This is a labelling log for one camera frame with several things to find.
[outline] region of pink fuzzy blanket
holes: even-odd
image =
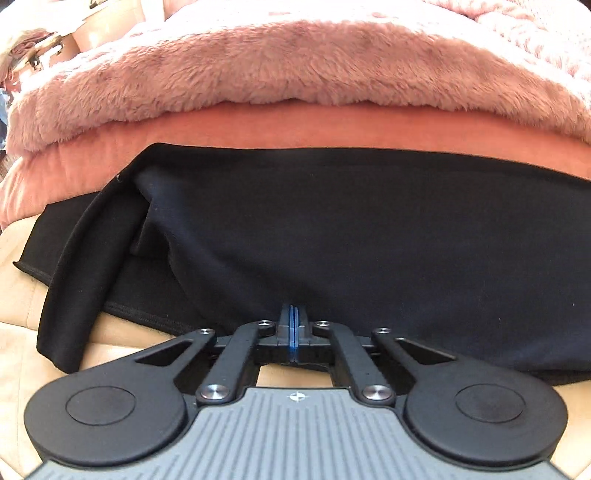
[[[7,149],[30,154],[110,121],[284,99],[481,110],[591,143],[591,28],[561,31],[527,8],[538,1],[548,4],[199,0],[34,76],[9,113]],[[555,13],[577,3],[556,0]],[[573,25],[579,17],[591,25],[583,5]]]

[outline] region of metal screw cap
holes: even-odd
[[[386,385],[370,385],[365,387],[361,393],[368,400],[379,401],[389,399],[394,392]]]
[[[225,385],[211,384],[201,390],[201,396],[207,400],[222,400],[228,396],[230,390]]]

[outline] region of beige couch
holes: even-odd
[[[0,235],[0,473],[20,479],[39,463],[22,420],[27,401],[62,375],[35,349],[36,330],[47,287],[18,271],[19,259],[36,218],[13,223]],[[170,338],[161,332],[101,314],[87,348],[88,368]],[[270,365],[259,385],[329,386],[327,375]],[[591,480],[591,381],[558,388],[569,409],[569,425],[553,462],[571,478]]]

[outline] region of black cloth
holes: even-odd
[[[99,194],[49,206],[17,267],[50,283],[38,350],[64,372],[101,305],[227,334],[284,303],[358,335],[590,372],[590,193],[468,155],[157,144]]]

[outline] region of ribbed gray surface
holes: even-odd
[[[49,462],[31,480],[563,480],[549,463],[480,472],[432,457],[396,415],[364,407],[346,390],[250,388],[241,401],[202,410],[187,434],[159,454],[102,471]]]

